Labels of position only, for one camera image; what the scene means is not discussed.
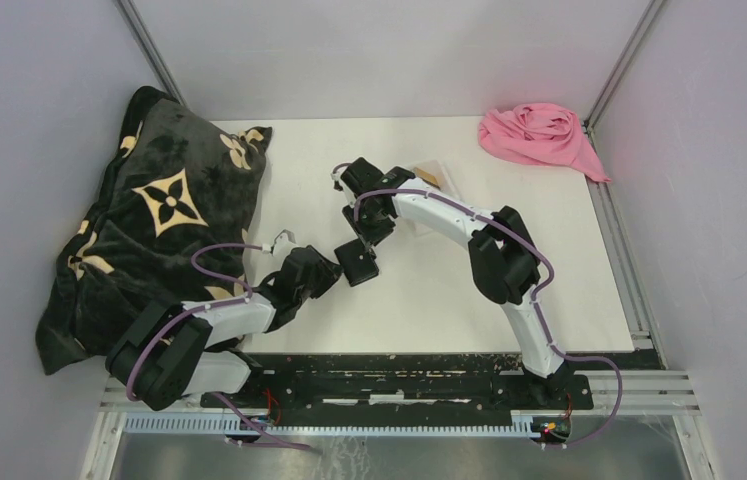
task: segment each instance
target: black blanket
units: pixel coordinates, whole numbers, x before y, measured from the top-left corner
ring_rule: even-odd
[[[35,335],[47,375],[108,354],[154,298],[236,293],[194,270],[190,256],[246,241],[271,134],[261,127],[228,134],[154,88],[134,94],[99,198],[55,264]],[[241,257],[212,251],[200,264],[242,277]]]

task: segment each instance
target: white table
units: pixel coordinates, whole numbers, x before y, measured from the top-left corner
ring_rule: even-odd
[[[234,133],[272,126],[273,141],[249,240],[270,242],[282,229],[297,243],[333,249],[355,238],[341,215],[342,193],[329,173],[365,157],[382,171],[438,160],[461,198],[498,209],[509,205],[556,267],[542,303],[559,344],[569,351],[631,351],[632,341],[583,175],[496,159],[477,142],[479,117],[215,122]],[[499,306],[473,285],[467,252],[441,235],[415,238],[403,220],[377,248],[378,277],[350,288],[341,279],[308,301],[287,326],[247,340],[247,352],[452,353],[517,352]],[[248,255],[247,278],[279,267]]]

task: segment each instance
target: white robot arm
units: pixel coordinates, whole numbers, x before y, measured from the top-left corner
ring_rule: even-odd
[[[508,228],[519,230],[531,244],[516,211],[505,207],[500,212],[492,212],[465,205],[405,169],[397,167],[383,175],[364,159],[356,160],[340,174],[334,173],[333,179],[335,188],[344,191],[350,199],[344,216],[359,237],[335,250],[351,285],[378,273],[373,246],[393,231],[391,218],[402,217],[421,223],[468,250],[474,283],[483,295],[502,307],[520,343],[525,370],[555,386],[572,375],[572,369],[551,348],[538,318],[537,300],[533,301],[532,295],[539,279],[537,259],[521,245],[504,237],[502,232],[489,231],[492,227],[476,219],[477,216],[494,218],[508,224]],[[356,221],[352,207],[358,197],[383,189],[396,190],[392,195],[366,198],[359,206],[360,216]],[[365,257],[365,262],[356,262],[359,256]]]
[[[312,246],[294,243],[287,231],[265,245],[264,253],[282,259],[282,267],[253,289],[245,301],[213,308],[217,301],[151,303],[109,353],[108,371],[128,385],[132,371],[135,395],[153,410],[163,410],[186,395],[236,393],[246,383],[249,365],[230,351],[206,351],[228,340],[276,330],[296,316],[309,298],[319,298],[340,278],[341,267]],[[160,340],[152,339],[180,312],[193,312]],[[139,361],[141,353],[150,354]]]

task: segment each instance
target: small brown object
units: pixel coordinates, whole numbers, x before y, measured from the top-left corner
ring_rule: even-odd
[[[428,183],[429,185],[432,185],[438,190],[441,189],[441,183],[438,181],[438,179],[434,175],[418,167],[414,167],[413,170],[414,170],[414,174],[417,175],[421,180]]]

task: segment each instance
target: pink cloth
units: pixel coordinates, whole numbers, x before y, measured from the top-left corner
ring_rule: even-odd
[[[595,182],[611,182],[579,117],[552,103],[491,110],[479,123],[479,145],[491,155],[523,165],[575,168]]]

